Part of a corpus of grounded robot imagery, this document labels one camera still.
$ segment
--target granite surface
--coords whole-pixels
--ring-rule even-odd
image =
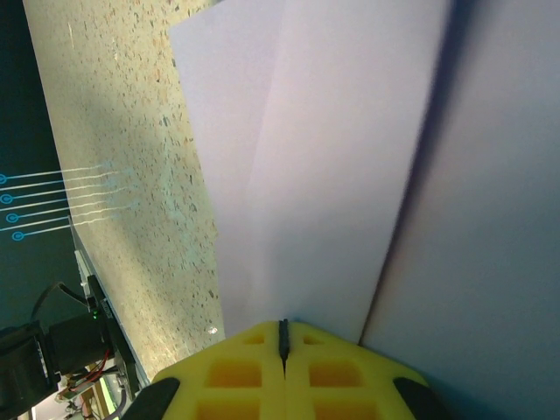
[[[151,379],[223,339],[168,30],[200,0],[24,0],[74,223]]]

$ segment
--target yellow foam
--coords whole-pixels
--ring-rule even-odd
[[[290,356],[278,323],[257,325],[160,372],[180,380],[164,420],[414,420],[396,377],[413,370],[310,325],[292,322]]]

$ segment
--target wire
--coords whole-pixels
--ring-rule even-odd
[[[41,305],[45,302],[45,299],[56,289],[60,289],[62,292],[66,293],[67,296],[69,296],[76,302],[86,307],[89,307],[88,301],[84,297],[81,297],[77,293],[74,293],[73,291],[68,289],[68,286],[66,286],[64,283],[57,282],[51,284],[49,287],[43,290],[43,293],[41,293],[41,295],[38,297],[37,302],[35,303],[35,305],[33,306],[33,310],[31,311],[31,321],[33,321],[37,317],[37,312],[39,312],[39,309],[41,308]]]
[[[107,363],[108,358],[109,350],[107,349],[103,360],[97,363],[97,365],[89,372],[89,374],[84,377],[83,381],[81,381],[78,385],[74,385],[72,388],[70,388],[70,390],[75,391],[82,383],[95,382],[97,379],[99,379],[103,374],[103,369],[105,368],[105,363]]]

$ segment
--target white paper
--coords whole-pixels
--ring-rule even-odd
[[[227,0],[171,30],[227,335],[288,317],[359,338],[447,7]]]
[[[252,311],[240,329],[287,317],[360,337],[447,5],[287,1],[248,186]]]
[[[284,0],[227,0],[171,28],[171,46],[219,236],[226,332],[248,320],[245,189],[276,61]]]

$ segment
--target white wall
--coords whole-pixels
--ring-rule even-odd
[[[364,344],[468,418],[557,419],[560,2],[480,11]]]

